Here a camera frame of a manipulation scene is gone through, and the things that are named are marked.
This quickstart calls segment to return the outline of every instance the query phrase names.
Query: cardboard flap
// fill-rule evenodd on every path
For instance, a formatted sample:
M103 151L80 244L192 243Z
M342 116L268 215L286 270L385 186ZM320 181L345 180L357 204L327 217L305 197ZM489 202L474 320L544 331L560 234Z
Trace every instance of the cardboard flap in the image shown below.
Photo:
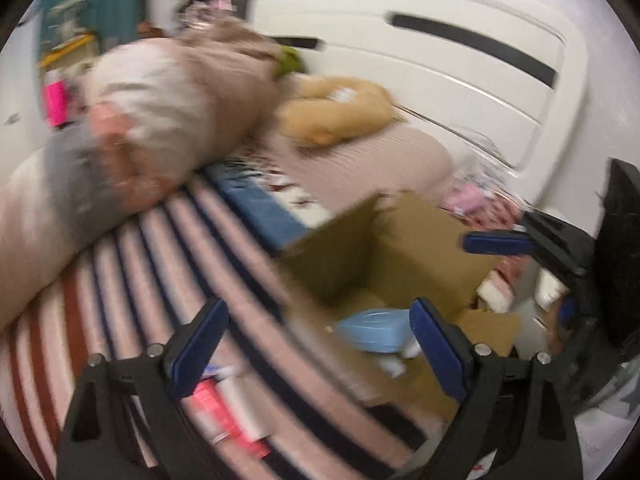
M406 192L385 214L380 240L418 264L437 297L430 298L446 317L469 306L476 288L498 263L498 257L468 254L460 247L469 229L447 212L412 192Z
M351 381L363 383L369 391L372 405L397 402L402 396L401 391L389 384L388 375L376 367L370 355L354 350L346 341L336 337L332 312L293 281L288 272L283 271L280 276L292 299L284 306L287 327L299 337L300 344L316 358L332 355L333 361L348 370ZM313 332L311 337L308 336L309 332Z
M380 196L373 195L285 249L280 263L321 301L329 301L365 268Z
M507 357L520 330L520 318L517 314L466 309L460 312L456 325L473 344L485 343L498 355Z

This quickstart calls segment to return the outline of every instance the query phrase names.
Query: striped bedding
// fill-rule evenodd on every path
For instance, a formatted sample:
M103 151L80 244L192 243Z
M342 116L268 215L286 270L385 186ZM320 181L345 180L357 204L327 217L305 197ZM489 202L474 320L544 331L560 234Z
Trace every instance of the striped bedding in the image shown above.
M217 294L231 319L212 362L245 371L273 430L261 461L217 444L222 478L389 478L439 421L358 398L282 322L287 293L270 260L329 217L268 160L245 154L204 168L82 252L0 338L2 418L31 465L54 477L89 354L128 358L164 343Z

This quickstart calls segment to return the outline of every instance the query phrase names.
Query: cardboard box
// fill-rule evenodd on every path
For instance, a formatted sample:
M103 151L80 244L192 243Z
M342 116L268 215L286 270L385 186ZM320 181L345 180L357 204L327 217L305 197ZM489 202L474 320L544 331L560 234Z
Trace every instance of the cardboard box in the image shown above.
M393 380L376 365L379 354L354 350L333 333L336 322L371 308L409 308L427 296L473 343L507 355L518 317L468 307L497 257L462 251L468 229L458 220L410 192L388 210L378 210L379 200L371 196L284 251L285 320L372 386L380 394L376 402L419 406L450 420L457 403L443 393L423 355L404 361L406 372Z

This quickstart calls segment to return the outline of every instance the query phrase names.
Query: white bed frame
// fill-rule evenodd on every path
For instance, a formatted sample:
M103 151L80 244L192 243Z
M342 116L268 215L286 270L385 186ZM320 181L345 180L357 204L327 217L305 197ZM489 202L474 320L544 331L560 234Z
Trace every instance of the white bed frame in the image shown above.
M533 204L586 88L582 35L532 0L251 0L250 21L306 46L312 73L384 85L413 124L463 139Z

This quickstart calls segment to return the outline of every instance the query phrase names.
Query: tan teddy bear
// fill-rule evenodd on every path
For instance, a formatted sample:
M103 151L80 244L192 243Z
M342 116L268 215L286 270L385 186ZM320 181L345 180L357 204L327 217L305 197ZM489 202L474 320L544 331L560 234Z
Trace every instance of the tan teddy bear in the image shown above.
M332 146L400 118L384 87L354 77L303 79L276 115L282 134L300 146Z

